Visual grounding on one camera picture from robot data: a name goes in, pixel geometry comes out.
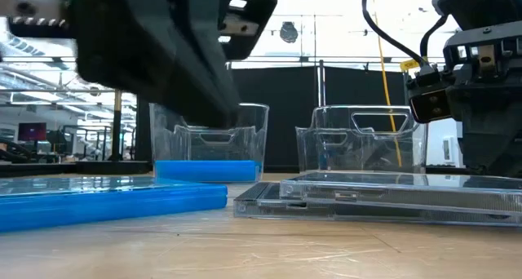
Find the transparent storage bin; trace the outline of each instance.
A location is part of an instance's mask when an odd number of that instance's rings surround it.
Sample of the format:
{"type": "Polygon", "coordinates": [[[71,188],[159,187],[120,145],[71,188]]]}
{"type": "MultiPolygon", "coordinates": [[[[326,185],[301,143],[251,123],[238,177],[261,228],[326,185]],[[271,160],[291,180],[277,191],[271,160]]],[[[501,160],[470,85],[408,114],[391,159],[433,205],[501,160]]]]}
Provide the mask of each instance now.
{"type": "Polygon", "coordinates": [[[268,111],[267,105],[241,104],[236,127],[218,130],[191,126],[180,115],[161,105],[150,104],[153,159],[213,162],[211,166],[223,164],[223,161],[237,164],[241,164],[238,161],[252,161],[258,172],[255,180],[249,181],[258,181],[263,172],[268,111]]]}
{"type": "Polygon", "coordinates": [[[409,107],[320,107],[311,126],[296,127],[296,134],[302,173],[425,171],[427,125],[416,123],[409,107]]]}

